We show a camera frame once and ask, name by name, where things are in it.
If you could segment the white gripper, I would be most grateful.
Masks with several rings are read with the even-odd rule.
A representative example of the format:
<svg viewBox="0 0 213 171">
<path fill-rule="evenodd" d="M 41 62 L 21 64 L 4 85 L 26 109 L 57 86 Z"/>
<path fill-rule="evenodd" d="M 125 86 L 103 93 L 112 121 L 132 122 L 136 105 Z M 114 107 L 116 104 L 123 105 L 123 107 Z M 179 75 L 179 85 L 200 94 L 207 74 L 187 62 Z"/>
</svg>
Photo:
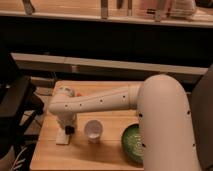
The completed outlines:
<svg viewBox="0 0 213 171">
<path fill-rule="evenodd" d="M 76 114 L 61 114 L 57 116 L 57 121 L 62 129 L 65 128 L 65 134 L 70 135 L 74 133 L 74 128 L 77 125 Z"/>
</svg>

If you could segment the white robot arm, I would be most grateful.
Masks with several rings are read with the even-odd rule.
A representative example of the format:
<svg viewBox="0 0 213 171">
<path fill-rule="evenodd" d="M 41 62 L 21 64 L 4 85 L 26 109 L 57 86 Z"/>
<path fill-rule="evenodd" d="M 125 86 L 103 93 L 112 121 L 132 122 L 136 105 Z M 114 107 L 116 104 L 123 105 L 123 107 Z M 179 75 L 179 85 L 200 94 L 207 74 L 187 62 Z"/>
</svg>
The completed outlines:
<svg viewBox="0 0 213 171">
<path fill-rule="evenodd" d="M 137 112 L 145 171 L 201 171 L 187 94 L 171 76 L 80 97 L 62 88 L 49 104 L 63 127 L 76 113 L 129 109 Z"/>
</svg>

